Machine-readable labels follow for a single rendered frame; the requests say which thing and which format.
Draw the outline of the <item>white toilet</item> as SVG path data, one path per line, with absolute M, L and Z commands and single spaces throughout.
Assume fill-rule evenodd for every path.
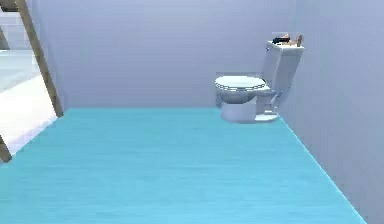
M 222 119 L 243 124 L 279 118 L 305 47 L 266 42 L 262 71 L 255 75 L 221 75 L 214 81 Z

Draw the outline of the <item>brown wooden door frame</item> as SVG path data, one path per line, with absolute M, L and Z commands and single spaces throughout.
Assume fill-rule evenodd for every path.
M 0 0 L 0 163 L 64 114 L 27 0 Z

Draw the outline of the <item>black and tan small object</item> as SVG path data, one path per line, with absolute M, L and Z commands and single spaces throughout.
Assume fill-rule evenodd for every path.
M 272 43 L 276 45 L 289 45 L 289 46 L 296 46 L 296 47 L 300 47 L 302 45 L 302 42 L 303 42 L 302 35 L 299 35 L 296 39 L 292 40 L 289 34 L 275 37 L 272 40 Z

